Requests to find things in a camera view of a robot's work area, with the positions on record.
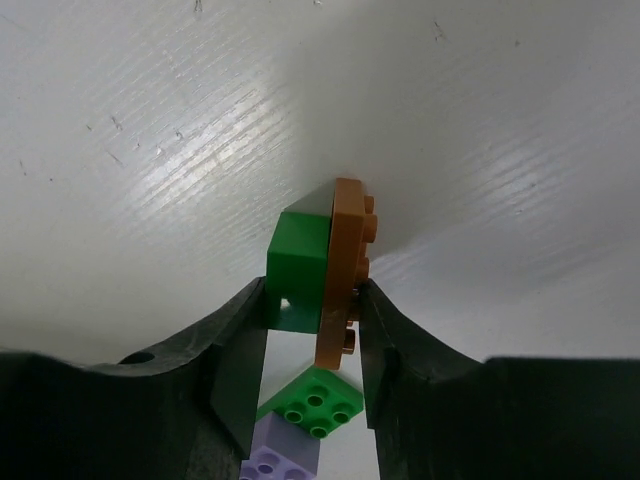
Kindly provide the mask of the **green square lego plate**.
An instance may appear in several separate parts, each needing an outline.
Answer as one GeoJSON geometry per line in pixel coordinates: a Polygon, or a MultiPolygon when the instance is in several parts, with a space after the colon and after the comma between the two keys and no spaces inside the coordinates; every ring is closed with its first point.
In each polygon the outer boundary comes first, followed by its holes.
{"type": "Polygon", "coordinates": [[[276,413],[322,440],[364,410],[361,391],[330,370],[310,366],[280,389],[256,413],[276,413]]]}

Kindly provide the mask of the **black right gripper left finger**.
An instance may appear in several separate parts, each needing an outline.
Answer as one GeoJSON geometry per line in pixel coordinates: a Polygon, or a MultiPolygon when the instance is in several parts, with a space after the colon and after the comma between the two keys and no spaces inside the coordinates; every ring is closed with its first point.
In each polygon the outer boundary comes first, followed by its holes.
{"type": "Polygon", "coordinates": [[[1,353],[5,479],[235,479],[249,456],[265,281],[116,364],[1,353]]]}

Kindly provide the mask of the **lavender square lego brick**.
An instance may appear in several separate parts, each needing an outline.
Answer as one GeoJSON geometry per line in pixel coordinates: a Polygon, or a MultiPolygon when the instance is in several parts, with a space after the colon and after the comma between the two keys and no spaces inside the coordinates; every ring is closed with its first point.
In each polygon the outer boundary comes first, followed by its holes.
{"type": "Polygon", "coordinates": [[[310,480],[317,476],[321,442],[275,412],[258,420],[240,480],[310,480]]]}

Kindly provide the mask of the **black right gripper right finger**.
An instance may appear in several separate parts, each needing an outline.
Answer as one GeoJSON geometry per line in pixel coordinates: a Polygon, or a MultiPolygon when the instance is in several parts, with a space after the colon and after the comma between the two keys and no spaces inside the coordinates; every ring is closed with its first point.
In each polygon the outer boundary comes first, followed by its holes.
{"type": "Polygon", "coordinates": [[[635,359],[476,361],[380,287],[359,296],[366,418],[384,479],[635,479],[635,359]]]}

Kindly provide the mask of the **green lego brick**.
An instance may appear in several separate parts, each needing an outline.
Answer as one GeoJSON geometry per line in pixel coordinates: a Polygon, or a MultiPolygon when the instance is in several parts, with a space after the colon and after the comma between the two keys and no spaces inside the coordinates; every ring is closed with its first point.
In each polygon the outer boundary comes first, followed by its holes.
{"type": "Polygon", "coordinates": [[[318,331],[334,183],[327,181],[279,215],[266,259],[266,321],[272,330],[318,331]]]}

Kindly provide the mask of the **tan round-corner lego plate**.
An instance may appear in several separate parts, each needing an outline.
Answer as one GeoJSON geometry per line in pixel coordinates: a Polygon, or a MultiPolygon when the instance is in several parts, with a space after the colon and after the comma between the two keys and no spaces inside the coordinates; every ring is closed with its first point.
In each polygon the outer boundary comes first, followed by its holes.
{"type": "Polygon", "coordinates": [[[376,239],[375,199],[356,179],[335,181],[328,264],[316,336],[314,365],[328,370],[341,366],[342,356],[355,350],[352,325],[359,320],[356,295],[369,278],[367,246],[376,239]]]}

